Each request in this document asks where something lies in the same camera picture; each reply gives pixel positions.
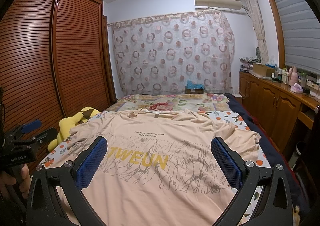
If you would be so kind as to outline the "person's left hand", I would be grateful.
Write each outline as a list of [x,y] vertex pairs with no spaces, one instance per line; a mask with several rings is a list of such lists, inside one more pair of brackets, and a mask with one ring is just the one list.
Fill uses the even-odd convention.
[[[22,197],[27,199],[31,184],[31,178],[29,174],[29,168],[26,164],[24,164],[23,168],[21,169],[21,178],[22,182],[20,183],[19,189],[22,194]],[[1,172],[0,177],[0,188],[1,188],[1,195],[4,198],[10,198],[9,192],[7,190],[7,186],[12,186],[17,183],[16,178],[12,177],[11,175],[7,174],[6,172]]]

